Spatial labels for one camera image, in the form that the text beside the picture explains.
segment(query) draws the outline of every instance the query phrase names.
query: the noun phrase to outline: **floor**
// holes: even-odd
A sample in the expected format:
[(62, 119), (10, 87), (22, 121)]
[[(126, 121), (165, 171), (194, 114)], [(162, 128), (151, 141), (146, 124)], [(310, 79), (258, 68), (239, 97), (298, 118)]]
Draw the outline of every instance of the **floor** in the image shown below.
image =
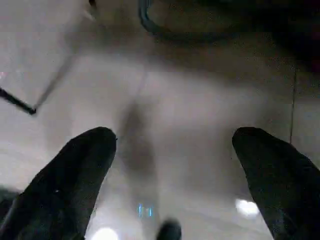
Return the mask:
[[(231, 137), (263, 128), (320, 167), (316, 78), (269, 33), (181, 46), (146, 33), (135, 0), (98, 6), (93, 16), (79, 0), (1, 3), (0, 85), (32, 105), (56, 86), (35, 117), (0, 101), (0, 184), (23, 190), (66, 141), (105, 126), (118, 152), (87, 239), (151, 240), (166, 217), (180, 220), (184, 240), (271, 239), (245, 211), (252, 199)], [(189, 28), (173, 6), (157, 2), (154, 18)], [(192, 27), (204, 25), (213, 27)]]

